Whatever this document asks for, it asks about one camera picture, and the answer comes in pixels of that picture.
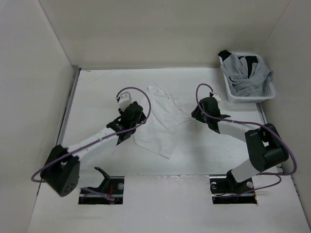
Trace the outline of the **white tank top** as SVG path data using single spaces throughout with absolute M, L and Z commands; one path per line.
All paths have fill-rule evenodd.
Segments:
M 143 97 L 139 104 L 145 114 L 151 104 L 151 113 L 146 123 L 135 132 L 135 144 L 170 159 L 178 143 L 181 125 L 189 119 L 189 114 L 178 98 L 155 83 L 147 87 L 146 94 L 150 101 Z

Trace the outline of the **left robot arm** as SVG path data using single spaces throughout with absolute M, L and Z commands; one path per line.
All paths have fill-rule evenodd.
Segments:
M 127 140 L 135 133 L 136 128 L 146 121 L 143 108 L 136 101 L 124 110 L 120 109 L 119 113 L 119 117 L 108 123 L 97 134 L 68 147 L 54 146 L 39 172 L 41 180 L 61 197 L 67 196 L 78 187 L 87 194 L 113 200 L 111 195 L 105 194 L 109 188 L 110 176 L 100 167 L 95 167 L 94 169 L 103 177 L 95 178 L 92 186 L 87 186 L 87 179 L 80 173 L 80 165 L 84 159 Z

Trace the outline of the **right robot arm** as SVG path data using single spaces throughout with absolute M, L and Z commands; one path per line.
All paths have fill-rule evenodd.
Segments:
M 240 122 L 221 114 L 214 97 L 200 100 L 191 113 L 191 117 L 208 125 L 218 134 L 229 135 L 244 142 L 248 159 L 229 170 L 223 179 L 211 180 L 213 193 L 238 193 L 242 187 L 256 175 L 271 175 L 268 169 L 289 159 L 289 149 L 280 138 L 275 126 L 255 122 Z

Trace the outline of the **grey tank top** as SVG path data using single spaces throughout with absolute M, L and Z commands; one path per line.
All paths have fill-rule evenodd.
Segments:
M 259 59 L 257 64 L 253 64 L 249 79 L 244 79 L 240 74 L 228 75 L 223 64 L 221 70 L 226 76 L 231 94 L 236 97 L 263 97 L 273 77 L 273 72 Z

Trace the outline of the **black tank top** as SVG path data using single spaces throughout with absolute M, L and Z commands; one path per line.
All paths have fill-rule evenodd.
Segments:
M 240 74 L 244 79 L 249 79 L 252 73 L 253 64 L 258 63 L 256 56 L 240 56 L 227 50 L 222 50 L 218 56 L 229 74 Z

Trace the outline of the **white plastic laundry basket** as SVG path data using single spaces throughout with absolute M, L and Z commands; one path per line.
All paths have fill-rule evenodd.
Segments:
M 237 55 L 240 55 L 240 56 L 257 56 L 260 61 L 264 62 L 263 59 L 258 54 L 247 53 L 247 52 L 232 52 L 232 53 L 236 53 Z M 222 72 L 222 74 L 223 74 L 224 81 L 225 81 L 227 98 L 228 98 L 228 101 L 230 103 L 260 103 L 260 102 L 263 102 L 265 100 L 273 99 L 276 96 L 276 92 L 275 92 L 275 89 L 273 87 L 272 80 L 269 82 L 268 87 L 265 91 L 265 95 L 263 97 L 236 97 L 236 96 L 233 96 L 229 90 L 229 85 L 228 85 L 226 76 L 223 72 Z

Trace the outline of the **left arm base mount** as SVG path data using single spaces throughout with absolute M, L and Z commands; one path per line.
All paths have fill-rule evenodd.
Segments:
M 121 205 L 123 204 L 124 176 L 110 176 L 100 167 L 94 167 L 100 173 L 100 183 L 80 189 L 80 205 Z

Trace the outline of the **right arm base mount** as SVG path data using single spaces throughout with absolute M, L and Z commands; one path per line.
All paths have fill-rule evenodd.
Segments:
M 241 183 L 230 184 L 226 176 L 210 176 L 210 191 L 213 204 L 257 204 L 252 178 Z

